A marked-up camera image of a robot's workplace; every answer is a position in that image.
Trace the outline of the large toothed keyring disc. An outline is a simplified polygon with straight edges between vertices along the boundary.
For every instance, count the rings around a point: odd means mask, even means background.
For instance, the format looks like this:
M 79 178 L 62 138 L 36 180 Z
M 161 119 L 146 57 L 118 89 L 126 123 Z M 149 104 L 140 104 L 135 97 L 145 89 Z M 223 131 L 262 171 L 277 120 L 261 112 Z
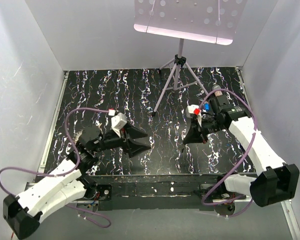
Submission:
M 83 131 L 81 130 L 81 131 L 77 132 L 77 133 L 74 135 L 73 140 L 74 140 L 75 143 L 78 142 L 78 140 L 79 140 L 80 136 L 82 135 L 82 133 L 83 133 Z

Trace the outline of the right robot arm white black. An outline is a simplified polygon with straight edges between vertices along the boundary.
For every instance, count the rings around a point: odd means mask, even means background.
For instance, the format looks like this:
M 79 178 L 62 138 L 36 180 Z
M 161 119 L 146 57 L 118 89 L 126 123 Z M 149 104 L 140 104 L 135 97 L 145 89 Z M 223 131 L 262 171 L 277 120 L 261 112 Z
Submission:
M 208 98 L 211 106 L 209 118 L 202 117 L 198 105 L 186 107 L 190 118 L 190 128 L 183 144 L 207 143 L 208 135 L 227 130 L 235 136 L 245 150 L 244 154 L 252 161 L 256 177 L 248 177 L 230 170 L 217 184 L 203 196 L 217 194 L 227 199 L 233 193 L 250 196 L 254 202 L 265 207 L 295 197 L 300 171 L 295 164 L 287 164 L 270 147 L 255 126 L 253 114 L 247 104 L 232 105 L 225 96 Z

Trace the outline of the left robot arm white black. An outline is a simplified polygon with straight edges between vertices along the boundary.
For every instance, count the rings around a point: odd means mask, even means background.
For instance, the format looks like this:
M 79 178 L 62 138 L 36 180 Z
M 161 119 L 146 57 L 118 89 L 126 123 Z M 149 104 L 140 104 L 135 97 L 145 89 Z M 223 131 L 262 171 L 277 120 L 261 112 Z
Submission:
M 99 159 L 95 153 L 122 148 L 130 158 L 151 149 L 149 144 L 138 142 L 148 134 L 126 123 L 119 132 L 102 133 L 96 125 L 84 128 L 75 146 L 79 154 L 71 151 L 53 171 L 53 177 L 44 177 L 32 187 L 3 200 L 3 218 L 19 240 L 31 236 L 52 213 L 72 201 L 104 197 L 106 185 L 98 186 L 87 174 Z

